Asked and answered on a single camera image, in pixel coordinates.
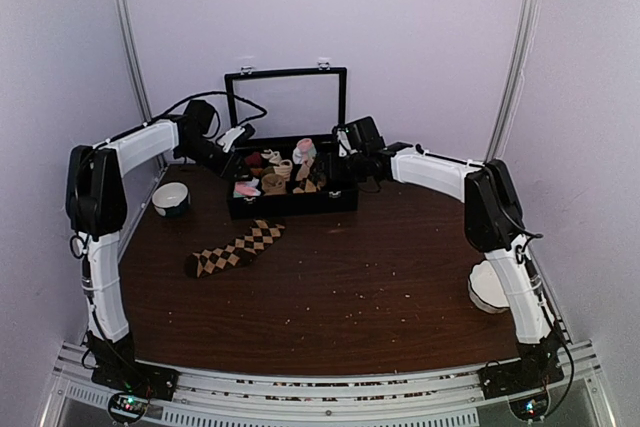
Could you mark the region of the brown tan argyle sock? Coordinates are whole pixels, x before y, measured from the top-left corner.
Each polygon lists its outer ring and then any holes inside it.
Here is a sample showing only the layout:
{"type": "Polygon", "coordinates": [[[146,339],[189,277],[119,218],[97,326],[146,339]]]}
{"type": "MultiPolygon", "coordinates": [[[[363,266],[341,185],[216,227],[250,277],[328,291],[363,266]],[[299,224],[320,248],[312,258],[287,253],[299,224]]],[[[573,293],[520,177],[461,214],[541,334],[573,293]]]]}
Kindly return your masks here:
{"type": "Polygon", "coordinates": [[[323,190],[327,184],[327,176],[324,172],[298,172],[295,178],[294,194],[317,193],[323,190]]]}
{"type": "Polygon", "coordinates": [[[201,279],[247,267],[280,240],[285,230],[283,221],[254,219],[242,235],[225,245],[189,254],[185,259],[184,272],[189,278],[201,279]]]}

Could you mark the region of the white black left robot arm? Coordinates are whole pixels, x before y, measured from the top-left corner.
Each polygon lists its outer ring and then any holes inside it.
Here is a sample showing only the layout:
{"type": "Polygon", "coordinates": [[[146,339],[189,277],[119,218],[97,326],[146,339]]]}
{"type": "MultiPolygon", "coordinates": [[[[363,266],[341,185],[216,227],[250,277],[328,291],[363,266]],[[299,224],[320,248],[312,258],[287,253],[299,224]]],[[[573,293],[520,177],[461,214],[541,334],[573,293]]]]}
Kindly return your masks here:
{"type": "Polygon", "coordinates": [[[210,139],[213,107],[199,99],[181,104],[185,110],[179,115],[167,111],[98,144],[76,146],[69,158],[65,209],[73,231],[70,248],[82,263],[88,350],[96,363],[91,379],[141,398],[171,399],[179,374],[135,358],[118,260],[128,213],[123,179],[169,151],[225,180],[246,179],[249,168],[237,148],[255,133],[251,124],[242,122],[210,139]]]}

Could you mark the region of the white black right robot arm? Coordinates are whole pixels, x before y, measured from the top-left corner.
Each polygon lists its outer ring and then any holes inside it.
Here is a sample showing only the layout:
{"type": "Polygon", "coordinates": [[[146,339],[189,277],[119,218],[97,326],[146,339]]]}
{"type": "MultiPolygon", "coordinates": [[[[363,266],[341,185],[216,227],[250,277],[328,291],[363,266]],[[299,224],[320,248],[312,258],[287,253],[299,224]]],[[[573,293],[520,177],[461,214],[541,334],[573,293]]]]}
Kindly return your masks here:
{"type": "Polygon", "coordinates": [[[388,144],[372,117],[334,127],[339,154],[359,179],[412,184],[443,193],[464,205],[467,242],[482,253],[497,276],[513,317],[516,361],[491,361],[479,372],[487,397],[543,388],[564,377],[558,355],[566,341],[549,307],[529,245],[536,239],[508,167],[500,159],[463,161],[419,144],[388,144]]]}

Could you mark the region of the dark red rolled sock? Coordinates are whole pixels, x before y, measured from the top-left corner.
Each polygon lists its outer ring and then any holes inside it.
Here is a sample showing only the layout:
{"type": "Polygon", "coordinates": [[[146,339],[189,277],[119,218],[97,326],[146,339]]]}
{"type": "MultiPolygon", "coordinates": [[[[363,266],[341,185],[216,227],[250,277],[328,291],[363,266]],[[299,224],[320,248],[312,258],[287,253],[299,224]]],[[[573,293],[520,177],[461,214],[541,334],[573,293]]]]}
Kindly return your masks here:
{"type": "Polygon", "coordinates": [[[250,169],[261,169],[263,167],[263,157],[260,152],[253,152],[245,158],[245,163],[250,169]]]}

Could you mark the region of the tan rolled sock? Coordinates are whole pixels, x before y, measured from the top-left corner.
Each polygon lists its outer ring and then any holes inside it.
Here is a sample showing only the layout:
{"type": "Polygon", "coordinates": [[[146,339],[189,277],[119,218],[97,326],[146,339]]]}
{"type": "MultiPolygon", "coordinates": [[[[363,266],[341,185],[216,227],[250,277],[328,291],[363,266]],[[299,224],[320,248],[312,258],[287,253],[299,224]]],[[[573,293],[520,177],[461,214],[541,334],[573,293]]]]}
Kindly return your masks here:
{"type": "Polygon", "coordinates": [[[265,196],[286,195],[286,179],[276,173],[269,173],[261,178],[261,189],[265,196]]]}

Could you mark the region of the cream rolled sock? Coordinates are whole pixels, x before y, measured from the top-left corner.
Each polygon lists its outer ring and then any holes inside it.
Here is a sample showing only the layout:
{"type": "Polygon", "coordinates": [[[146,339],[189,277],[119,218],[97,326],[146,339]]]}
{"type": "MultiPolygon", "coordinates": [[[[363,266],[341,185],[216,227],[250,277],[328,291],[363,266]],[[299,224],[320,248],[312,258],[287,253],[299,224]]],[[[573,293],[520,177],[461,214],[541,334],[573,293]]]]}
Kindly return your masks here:
{"type": "Polygon", "coordinates": [[[280,175],[285,180],[289,180],[293,170],[293,162],[285,159],[279,151],[271,149],[264,150],[260,153],[261,157],[274,169],[274,173],[280,175]]]}

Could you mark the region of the black box with glass lid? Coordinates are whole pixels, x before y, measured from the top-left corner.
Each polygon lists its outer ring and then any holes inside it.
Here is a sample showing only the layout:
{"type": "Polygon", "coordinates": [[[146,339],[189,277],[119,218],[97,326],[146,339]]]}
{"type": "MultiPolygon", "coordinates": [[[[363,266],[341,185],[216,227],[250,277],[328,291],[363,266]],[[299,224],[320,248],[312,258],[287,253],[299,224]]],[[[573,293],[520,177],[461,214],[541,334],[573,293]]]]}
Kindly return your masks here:
{"type": "Polygon", "coordinates": [[[265,196],[261,178],[274,169],[263,159],[261,169],[252,169],[259,197],[234,198],[233,182],[227,206],[232,219],[284,217],[355,211],[357,183],[341,173],[339,143],[333,129],[346,123],[348,70],[345,67],[289,68],[227,73],[229,120],[237,126],[246,120],[256,130],[237,152],[244,158],[253,152],[279,151],[292,162],[292,152],[302,138],[311,138],[317,155],[311,172],[321,171],[327,184],[317,193],[294,194],[300,165],[293,162],[287,194],[265,196]]]}

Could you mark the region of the pink teal white rolled sock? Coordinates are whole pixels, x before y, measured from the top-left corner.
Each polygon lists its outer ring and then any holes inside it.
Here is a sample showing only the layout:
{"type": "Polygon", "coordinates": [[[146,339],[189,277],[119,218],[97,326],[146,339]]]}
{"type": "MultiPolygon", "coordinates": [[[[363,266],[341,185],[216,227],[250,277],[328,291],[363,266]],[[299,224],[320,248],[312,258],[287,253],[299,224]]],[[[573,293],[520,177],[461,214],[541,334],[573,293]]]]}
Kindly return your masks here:
{"type": "Polygon", "coordinates": [[[317,155],[313,140],[309,137],[300,139],[292,152],[292,160],[295,164],[312,163],[317,155]]]}

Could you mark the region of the beige rolled sock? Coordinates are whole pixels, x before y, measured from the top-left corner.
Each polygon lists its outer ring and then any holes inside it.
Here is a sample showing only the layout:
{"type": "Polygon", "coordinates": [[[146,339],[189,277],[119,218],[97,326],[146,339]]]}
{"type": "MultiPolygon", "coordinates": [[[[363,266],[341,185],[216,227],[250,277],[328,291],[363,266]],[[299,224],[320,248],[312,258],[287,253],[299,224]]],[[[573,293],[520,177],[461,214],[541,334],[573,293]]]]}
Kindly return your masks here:
{"type": "Polygon", "coordinates": [[[295,178],[297,182],[304,181],[309,177],[313,163],[314,161],[312,159],[306,159],[300,164],[295,178]]]}

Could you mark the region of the white bowl left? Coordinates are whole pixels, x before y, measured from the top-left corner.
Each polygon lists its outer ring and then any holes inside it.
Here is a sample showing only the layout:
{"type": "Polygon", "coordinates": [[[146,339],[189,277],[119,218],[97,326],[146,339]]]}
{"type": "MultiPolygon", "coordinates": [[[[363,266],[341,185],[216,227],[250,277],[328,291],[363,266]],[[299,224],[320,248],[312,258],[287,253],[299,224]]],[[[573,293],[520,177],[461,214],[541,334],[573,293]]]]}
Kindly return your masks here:
{"type": "Polygon", "coordinates": [[[190,208],[190,191],[183,183],[170,182],[158,187],[151,201],[159,216],[177,218],[183,216],[190,208]]]}

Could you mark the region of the white scalloped bowl right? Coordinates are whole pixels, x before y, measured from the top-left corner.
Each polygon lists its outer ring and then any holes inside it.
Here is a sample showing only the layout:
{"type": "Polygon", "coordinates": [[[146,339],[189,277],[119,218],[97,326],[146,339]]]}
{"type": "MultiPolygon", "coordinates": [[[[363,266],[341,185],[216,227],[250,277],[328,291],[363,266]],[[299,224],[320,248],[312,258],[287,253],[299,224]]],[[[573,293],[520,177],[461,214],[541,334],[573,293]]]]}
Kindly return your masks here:
{"type": "Polygon", "coordinates": [[[488,261],[476,264],[468,277],[469,298],[476,308],[487,314],[509,311],[509,304],[499,278],[488,261]]]}

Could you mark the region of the aluminium right corner post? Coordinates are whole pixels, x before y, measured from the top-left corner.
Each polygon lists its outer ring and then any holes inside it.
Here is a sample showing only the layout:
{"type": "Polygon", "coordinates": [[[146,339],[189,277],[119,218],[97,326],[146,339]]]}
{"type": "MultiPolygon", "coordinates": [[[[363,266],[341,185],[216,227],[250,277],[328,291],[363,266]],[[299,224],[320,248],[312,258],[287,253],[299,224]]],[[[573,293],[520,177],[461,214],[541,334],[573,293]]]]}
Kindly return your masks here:
{"type": "Polygon", "coordinates": [[[524,86],[524,69],[532,47],[540,0],[521,0],[512,54],[498,114],[485,154],[485,160],[500,158],[506,149],[524,86]]]}

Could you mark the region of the aluminium corner post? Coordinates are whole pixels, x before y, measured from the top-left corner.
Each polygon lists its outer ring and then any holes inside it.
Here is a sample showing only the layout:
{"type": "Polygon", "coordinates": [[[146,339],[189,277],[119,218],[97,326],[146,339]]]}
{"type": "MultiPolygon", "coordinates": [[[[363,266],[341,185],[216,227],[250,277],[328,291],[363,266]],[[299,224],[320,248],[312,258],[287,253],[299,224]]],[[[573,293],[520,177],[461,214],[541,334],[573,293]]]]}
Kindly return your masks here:
{"type": "Polygon", "coordinates": [[[146,87],[135,45],[134,32],[127,0],[113,0],[119,22],[121,38],[127,63],[129,78],[132,84],[136,105],[143,122],[152,118],[146,87]]]}
{"type": "Polygon", "coordinates": [[[524,69],[532,47],[540,0],[521,0],[512,54],[498,114],[485,154],[485,160],[500,158],[506,149],[524,86],[524,69]]]}

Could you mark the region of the aluminium left corner post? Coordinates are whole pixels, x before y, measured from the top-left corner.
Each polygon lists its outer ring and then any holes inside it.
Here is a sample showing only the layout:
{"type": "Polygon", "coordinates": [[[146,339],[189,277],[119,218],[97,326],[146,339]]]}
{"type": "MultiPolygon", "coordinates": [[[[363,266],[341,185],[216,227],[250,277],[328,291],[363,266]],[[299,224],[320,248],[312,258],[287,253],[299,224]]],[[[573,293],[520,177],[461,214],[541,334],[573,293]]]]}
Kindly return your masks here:
{"type": "Polygon", "coordinates": [[[127,63],[129,78],[132,84],[136,105],[143,122],[152,118],[146,87],[135,45],[134,32],[127,0],[113,0],[119,22],[121,38],[127,63]]]}

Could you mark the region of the aluminium front rail frame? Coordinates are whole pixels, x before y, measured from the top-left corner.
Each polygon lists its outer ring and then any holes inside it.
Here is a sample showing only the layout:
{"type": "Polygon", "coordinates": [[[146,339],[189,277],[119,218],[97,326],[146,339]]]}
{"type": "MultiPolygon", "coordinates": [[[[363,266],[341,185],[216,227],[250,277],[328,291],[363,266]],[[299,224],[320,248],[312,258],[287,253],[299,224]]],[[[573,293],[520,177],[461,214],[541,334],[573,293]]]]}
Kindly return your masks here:
{"type": "MultiPolygon", "coordinates": [[[[64,342],[45,387],[35,426],[118,426],[107,410],[116,392],[91,382],[86,350],[64,342]]],[[[477,371],[483,364],[413,373],[362,376],[262,376],[157,364],[179,374],[172,400],[149,401],[132,426],[622,426],[608,398],[590,341],[571,346],[574,378],[520,398],[548,393],[544,422],[521,421],[514,396],[488,398],[477,371]]]]}

